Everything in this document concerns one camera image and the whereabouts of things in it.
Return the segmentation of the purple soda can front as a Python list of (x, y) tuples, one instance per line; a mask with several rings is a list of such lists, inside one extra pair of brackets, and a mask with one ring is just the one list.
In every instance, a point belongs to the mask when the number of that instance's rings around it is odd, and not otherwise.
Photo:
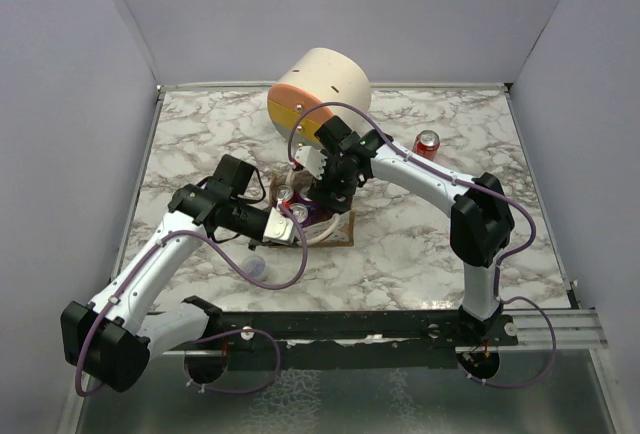
[(289, 210), (301, 226), (305, 227), (310, 223), (311, 214), (306, 205), (293, 203), (289, 206)]

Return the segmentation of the red soda can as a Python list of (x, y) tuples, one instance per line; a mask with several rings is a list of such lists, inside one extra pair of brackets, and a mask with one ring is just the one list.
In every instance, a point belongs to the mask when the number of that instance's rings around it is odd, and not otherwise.
[(417, 134), (412, 151), (425, 159), (434, 161), (439, 147), (439, 135), (433, 130), (423, 130)]
[(282, 204), (290, 204), (295, 201), (295, 189), (287, 184), (279, 185), (275, 191), (276, 202)]

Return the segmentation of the brown canvas bag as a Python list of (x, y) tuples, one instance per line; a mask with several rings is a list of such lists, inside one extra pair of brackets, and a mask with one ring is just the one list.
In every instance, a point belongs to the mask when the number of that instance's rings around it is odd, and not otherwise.
[[(276, 188), (279, 185), (287, 184), (295, 189), (295, 201), (293, 203), (301, 203), (302, 199), (310, 199), (309, 189), (314, 178), (306, 171), (280, 171), (274, 172), (270, 176), (269, 188), (267, 191), (267, 199), (271, 206), (275, 207)], [(342, 214), (326, 210), (326, 218), (321, 222), (309, 223), (303, 227), (304, 234), (310, 246), (326, 247), (326, 246), (351, 246), (353, 244), (353, 220), (355, 213), (348, 211)]]

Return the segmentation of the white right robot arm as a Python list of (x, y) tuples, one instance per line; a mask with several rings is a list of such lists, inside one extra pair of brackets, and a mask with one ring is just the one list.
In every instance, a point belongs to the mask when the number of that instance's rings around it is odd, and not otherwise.
[(376, 130), (361, 136), (339, 117), (315, 133), (324, 156), (322, 173), (312, 181), (309, 197), (327, 209), (351, 209), (356, 190), (369, 179), (399, 186), (429, 202), (450, 220), (450, 246), (463, 262), (464, 296), (459, 332), (481, 345), (496, 330), (503, 305), (498, 300), (496, 264), (515, 226), (500, 181), (485, 173), (460, 175), (394, 143)]

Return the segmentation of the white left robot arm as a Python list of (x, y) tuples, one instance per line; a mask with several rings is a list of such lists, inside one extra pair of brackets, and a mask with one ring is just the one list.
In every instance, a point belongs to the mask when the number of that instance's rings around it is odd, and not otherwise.
[(85, 304), (71, 302), (64, 309), (64, 354), (76, 368), (80, 396), (88, 394), (82, 389), (84, 374), (124, 392), (165, 352), (188, 341), (202, 349), (218, 342), (221, 325), (200, 301), (156, 316), (149, 310), (177, 270), (218, 228), (256, 241), (293, 239), (290, 219), (244, 199), (255, 171), (224, 155), (212, 175), (173, 194), (151, 239), (104, 290)]

